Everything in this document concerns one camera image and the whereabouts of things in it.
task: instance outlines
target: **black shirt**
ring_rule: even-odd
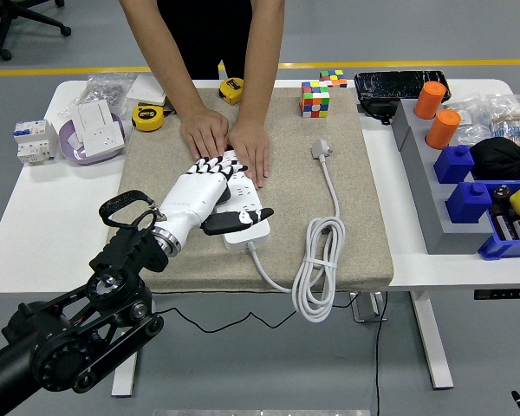
[[[221,61],[228,77],[244,78],[250,0],[158,0],[158,9],[193,80],[219,79]]]

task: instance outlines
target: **orange cylinder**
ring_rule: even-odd
[[[422,87],[419,93],[416,107],[414,107],[414,114],[424,120],[431,120],[435,117],[447,88],[441,82],[428,81]]]
[[[426,136],[427,145],[437,150],[443,150],[451,142],[460,120],[460,114],[454,110],[446,109],[439,111],[433,121],[430,132]]]

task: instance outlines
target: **yellow floor line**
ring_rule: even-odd
[[[401,68],[401,67],[474,67],[520,66],[520,59],[464,59],[437,61],[331,61],[280,63],[280,69],[325,68]],[[87,67],[87,68],[35,68],[0,69],[0,76],[71,75],[105,72],[150,72],[149,67]]]

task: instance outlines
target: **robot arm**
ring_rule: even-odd
[[[206,234],[239,231],[271,215],[271,209],[212,214],[230,197],[227,181],[244,169],[221,158],[201,159],[179,177],[160,208],[139,191],[100,208],[104,223],[119,230],[90,262],[94,273],[87,284],[50,302],[20,304],[2,330],[9,345],[0,350],[0,415],[40,388],[85,393],[161,331],[164,321],[152,312],[152,294],[140,271],[162,271],[193,228]],[[136,200],[150,209],[131,224],[110,219]],[[149,215],[153,221],[140,228]],[[68,318],[64,309],[79,302],[84,306]],[[115,337],[119,328],[127,329]]]

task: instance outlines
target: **yellow tape measure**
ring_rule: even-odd
[[[133,109],[133,125],[141,132],[153,132],[164,125],[164,108],[161,106],[137,106]]]
[[[233,106],[241,101],[244,81],[240,78],[229,78],[219,86],[219,96]]]

